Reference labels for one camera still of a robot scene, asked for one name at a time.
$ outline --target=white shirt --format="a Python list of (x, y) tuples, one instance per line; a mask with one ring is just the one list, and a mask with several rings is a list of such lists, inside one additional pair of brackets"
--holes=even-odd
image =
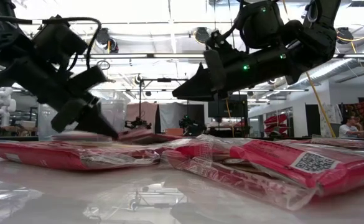
[(339, 127), (339, 137), (340, 138), (357, 138), (357, 134), (347, 134), (348, 131), (358, 131), (358, 129), (354, 126), (347, 126), (346, 124), (343, 124)]

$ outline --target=clear plastic wrap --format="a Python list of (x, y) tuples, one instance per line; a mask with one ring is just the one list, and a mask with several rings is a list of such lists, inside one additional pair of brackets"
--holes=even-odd
[(104, 170), (157, 164), (161, 145), (120, 142), (0, 142), (0, 157), (23, 164), (62, 170)]
[(363, 140), (340, 139), (340, 138), (312, 138), (311, 144), (324, 144), (329, 146), (346, 147), (349, 149), (364, 149)]
[(172, 147), (162, 155), (172, 167), (289, 210), (364, 185), (364, 151), (210, 136)]
[(305, 140), (279, 140), (278, 143), (283, 144), (320, 144), (336, 147), (344, 147), (346, 149), (364, 149), (364, 140), (357, 139), (341, 139), (341, 138), (324, 138), (322, 136), (313, 136), (312, 139)]

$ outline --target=desk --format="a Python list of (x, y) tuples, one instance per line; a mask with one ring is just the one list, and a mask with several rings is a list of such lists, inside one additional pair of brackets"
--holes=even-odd
[(173, 169), (81, 173), (0, 162), (0, 223), (364, 224), (364, 188), (290, 212)]

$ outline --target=qr code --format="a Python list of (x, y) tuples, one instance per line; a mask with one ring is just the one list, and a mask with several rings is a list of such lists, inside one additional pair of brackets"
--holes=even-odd
[(309, 152), (302, 153), (291, 167), (308, 173), (319, 173), (334, 169), (339, 161)]

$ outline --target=white robot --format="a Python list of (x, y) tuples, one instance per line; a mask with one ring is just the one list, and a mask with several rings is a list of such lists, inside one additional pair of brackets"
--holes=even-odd
[(16, 101), (11, 98), (12, 93), (13, 89), (11, 87), (0, 88), (0, 116), (2, 127), (9, 125), (10, 112), (16, 111)]

